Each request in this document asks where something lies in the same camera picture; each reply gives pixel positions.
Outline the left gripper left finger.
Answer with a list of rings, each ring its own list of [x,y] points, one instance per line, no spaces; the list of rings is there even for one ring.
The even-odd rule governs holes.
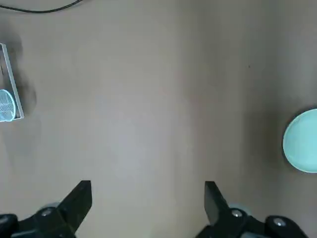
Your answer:
[[[32,216],[18,220],[12,213],[0,215],[2,238],[74,238],[92,207],[91,181],[80,181],[60,202],[50,203]]]

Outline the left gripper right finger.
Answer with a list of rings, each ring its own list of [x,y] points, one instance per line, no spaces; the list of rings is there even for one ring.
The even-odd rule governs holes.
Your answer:
[[[197,238],[306,238],[293,220],[270,215],[264,222],[230,207],[214,181],[205,182],[204,208],[209,221]]]

